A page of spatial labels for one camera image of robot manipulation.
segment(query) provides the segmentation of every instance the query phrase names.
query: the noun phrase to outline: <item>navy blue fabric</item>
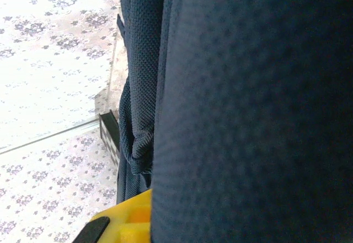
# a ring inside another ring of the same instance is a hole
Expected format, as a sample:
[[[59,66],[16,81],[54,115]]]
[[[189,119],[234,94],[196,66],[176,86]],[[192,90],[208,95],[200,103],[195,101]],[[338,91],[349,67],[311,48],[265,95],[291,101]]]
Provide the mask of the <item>navy blue fabric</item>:
[[[352,0],[164,3],[152,242],[350,242]]]
[[[129,76],[119,107],[118,203],[151,185],[163,0],[121,0],[121,8]]]

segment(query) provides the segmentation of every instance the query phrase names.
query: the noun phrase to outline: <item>black object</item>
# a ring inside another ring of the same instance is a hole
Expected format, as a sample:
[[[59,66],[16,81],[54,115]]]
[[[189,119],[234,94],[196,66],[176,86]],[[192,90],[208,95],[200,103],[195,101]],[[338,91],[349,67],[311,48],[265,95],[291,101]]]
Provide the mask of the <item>black object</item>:
[[[107,216],[87,223],[72,243],[97,243],[109,223]]]
[[[117,28],[120,31],[120,35],[121,35],[121,37],[122,37],[122,39],[124,41],[124,45],[126,46],[126,43],[125,43],[125,26],[124,26],[119,14],[117,15],[116,25],[117,25]]]
[[[120,159],[119,125],[112,111],[99,115],[99,129],[100,138],[109,151],[111,160],[118,165]]]

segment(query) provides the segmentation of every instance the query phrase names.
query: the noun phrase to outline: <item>patterned tile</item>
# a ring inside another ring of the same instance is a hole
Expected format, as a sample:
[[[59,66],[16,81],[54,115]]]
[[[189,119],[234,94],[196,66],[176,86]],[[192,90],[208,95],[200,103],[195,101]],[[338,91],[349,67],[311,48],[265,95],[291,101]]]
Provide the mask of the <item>patterned tile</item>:
[[[0,242],[72,242],[115,204],[116,174],[99,129],[0,155]]]
[[[0,151],[106,111],[119,10],[119,0],[0,0]]]

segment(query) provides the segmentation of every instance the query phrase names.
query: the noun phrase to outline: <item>yellow object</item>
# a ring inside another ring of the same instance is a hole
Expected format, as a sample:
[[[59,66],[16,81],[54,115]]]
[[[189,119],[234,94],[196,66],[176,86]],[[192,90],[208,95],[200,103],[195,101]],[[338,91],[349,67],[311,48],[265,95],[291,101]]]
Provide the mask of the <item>yellow object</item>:
[[[151,227],[152,190],[95,215],[91,221],[107,216],[110,223],[98,243],[147,243]]]

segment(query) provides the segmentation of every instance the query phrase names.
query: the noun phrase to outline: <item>cloth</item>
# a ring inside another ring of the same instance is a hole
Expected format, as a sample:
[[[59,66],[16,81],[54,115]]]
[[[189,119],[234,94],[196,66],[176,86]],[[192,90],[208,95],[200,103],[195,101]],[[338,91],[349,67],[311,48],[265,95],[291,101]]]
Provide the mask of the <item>cloth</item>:
[[[352,0],[121,4],[118,196],[153,162],[151,241],[352,240]]]
[[[121,0],[118,18],[129,76],[119,106],[120,152],[117,202],[151,185],[157,71],[163,0]]]

